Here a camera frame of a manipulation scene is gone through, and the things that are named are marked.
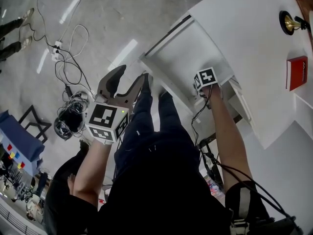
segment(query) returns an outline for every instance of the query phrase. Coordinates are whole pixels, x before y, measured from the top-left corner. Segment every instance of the concrete floor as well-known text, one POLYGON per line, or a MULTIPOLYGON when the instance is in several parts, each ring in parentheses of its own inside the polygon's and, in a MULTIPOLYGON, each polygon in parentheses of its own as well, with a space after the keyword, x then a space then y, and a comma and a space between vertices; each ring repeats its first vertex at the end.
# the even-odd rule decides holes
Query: concrete floor
MULTIPOLYGON (((71 4, 78 0, 39 0, 40 9, 46 25, 48 41, 53 44, 59 40, 69 24, 73 10, 71 4)), ((189 8, 201 0, 81 0, 70 25, 62 38, 62 47, 68 49, 71 35, 78 24, 84 25, 89 32, 89 40, 76 60, 85 71, 93 91, 96 91, 100 79, 108 73, 108 68, 114 68, 121 61, 128 65, 125 76, 121 80, 119 92, 125 92, 135 78, 143 72, 136 62, 140 54, 147 51, 163 37, 170 26, 179 19, 189 8), (128 43, 137 45, 124 60, 117 57, 128 43)), ((35 13, 31 25, 36 30, 38 39, 44 34, 44 25, 38 10, 36 0, 0 0, 2 8, 0 23, 5 24, 18 17, 31 7, 35 13)), ((22 39, 32 35, 29 28, 21 30, 22 39)), ((71 53, 77 54, 87 39, 87 33, 78 27, 73 34, 71 53)), ((18 40, 18 30, 6 36, 5 46, 18 40)), ((19 119, 30 105, 34 105, 37 113, 44 120, 51 123, 57 116, 57 109, 63 105, 62 92, 64 84, 54 74, 54 62, 46 52, 44 40, 33 42, 24 51, 14 54, 7 61, 0 63, 0 110, 9 109, 16 119, 19 119)), ((73 66, 67 67, 67 75, 72 81, 77 80, 78 72, 73 66)), ((72 90, 81 91, 84 88, 73 86, 72 90)), ((225 97, 229 98, 233 92, 226 85, 225 97)), ((191 132, 191 118, 181 112, 179 114, 184 127, 191 132)), ((158 129, 157 105, 152 108, 156 130, 158 129)), ((205 110, 201 116, 203 126, 199 128, 201 138, 214 133, 211 113, 205 110)), ((48 141, 42 153, 43 167, 54 175, 56 170, 79 150, 78 138, 63 141, 54 132, 53 128, 47 131, 48 141)), ((113 171, 112 149, 108 162, 105 182, 110 183, 113 171)))

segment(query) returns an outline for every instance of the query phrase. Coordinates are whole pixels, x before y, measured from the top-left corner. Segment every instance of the floor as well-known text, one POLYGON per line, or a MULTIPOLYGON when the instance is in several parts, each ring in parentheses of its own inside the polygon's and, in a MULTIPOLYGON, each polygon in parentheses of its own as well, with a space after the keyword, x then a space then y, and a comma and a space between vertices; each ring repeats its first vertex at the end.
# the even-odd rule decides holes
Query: floor
MULTIPOLYGON (((137 58, 149 47, 163 37, 170 26, 186 11, 201 0, 38 0, 38 8, 45 20, 44 24, 36 9, 37 0, 0 0, 2 8, 0 23, 5 24, 23 16, 31 7, 35 13, 31 25, 36 30, 38 39, 46 33, 48 41, 53 44, 62 38, 62 48, 69 49, 72 33, 78 24, 89 32, 89 38, 83 52, 76 60, 86 73, 93 91, 96 91, 100 79, 119 64, 128 66, 123 76, 119 92, 125 92, 143 70, 136 62, 137 58)), ((21 30, 22 39, 30 36, 28 27, 21 30)), ((71 53, 81 51, 87 40, 87 33, 77 27, 73 33, 71 53)), ((6 36, 5 46, 18 40, 18 30, 6 36)), ((34 105, 40 117, 51 123, 57 116, 57 109, 63 105, 64 85, 55 77, 55 63, 47 50, 44 40, 33 42, 30 47, 21 51, 5 62, 0 63, 0 110, 9 109, 10 114, 19 119, 30 105, 34 105)), ((78 72, 73 66, 67 67, 71 81, 77 81, 78 72)), ((74 92, 84 90, 81 86, 71 87, 74 92)), ((230 85, 224 89, 225 98, 233 95, 230 85)), ((184 127, 192 135, 191 118, 180 110, 179 114, 184 127)), ((152 108, 152 115, 158 129, 157 105, 152 108)), ((213 118, 208 110, 201 115, 202 123, 197 126, 201 138, 214 133, 213 118)), ((43 167, 54 175, 56 170, 79 150, 78 138, 63 141, 55 134, 53 128, 47 131, 48 141, 42 153, 43 167)), ((114 171, 113 152, 108 162, 105 182, 110 183, 114 171)))

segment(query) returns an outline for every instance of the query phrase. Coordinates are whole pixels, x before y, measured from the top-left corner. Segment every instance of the power strip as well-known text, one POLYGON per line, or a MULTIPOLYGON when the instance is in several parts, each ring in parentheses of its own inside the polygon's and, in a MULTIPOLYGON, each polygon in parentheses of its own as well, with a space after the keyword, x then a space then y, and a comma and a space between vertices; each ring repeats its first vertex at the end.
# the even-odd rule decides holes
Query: power strip
MULTIPOLYGON (((62 42, 60 42, 60 41, 55 41, 55 45, 57 46, 57 47, 60 47, 61 48, 61 45, 62 45, 62 42)), ((54 62, 58 62, 58 61, 60 61, 61 60, 61 55, 59 54, 59 53, 56 53, 55 51, 56 51, 57 49, 56 48, 54 48, 53 49, 53 52, 52 52, 52 54, 51 54, 51 56, 52 56, 52 61, 54 61, 54 62)))

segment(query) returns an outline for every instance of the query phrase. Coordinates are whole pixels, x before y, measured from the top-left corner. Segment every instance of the red book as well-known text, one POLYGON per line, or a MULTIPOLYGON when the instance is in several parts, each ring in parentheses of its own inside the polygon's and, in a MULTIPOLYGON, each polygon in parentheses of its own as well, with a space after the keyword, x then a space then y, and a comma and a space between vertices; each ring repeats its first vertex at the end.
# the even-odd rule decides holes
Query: red book
POLYGON ((287 60, 286 89, 292 91, 305 84, 308 78, 308 57, 287 60))

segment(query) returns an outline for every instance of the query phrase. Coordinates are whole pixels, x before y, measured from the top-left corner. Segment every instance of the forearm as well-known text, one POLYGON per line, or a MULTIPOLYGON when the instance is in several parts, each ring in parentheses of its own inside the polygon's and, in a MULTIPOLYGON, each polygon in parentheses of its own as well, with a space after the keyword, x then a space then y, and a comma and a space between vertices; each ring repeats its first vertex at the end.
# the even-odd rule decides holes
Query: forearm
POLYGON ((94 198, 99 196, 110 150, 111 145, 104 145, 96 139, 92 142, 77 172, 73 189, 74 196, 80 197, 86 201, 88 200, 85 199, 84 195, 94 196, 94 198))
MULTIPOLYGON (((239 169, 251 176, 244 141, 217 88, 212 92, 210 104, 215 122, 216 140, 221 163, 239 169)), ((248 180, 239 172, 232 172, 241 180, 248 180)), ((224 170, 223 178, 226 191, 238 182, 224 170)))

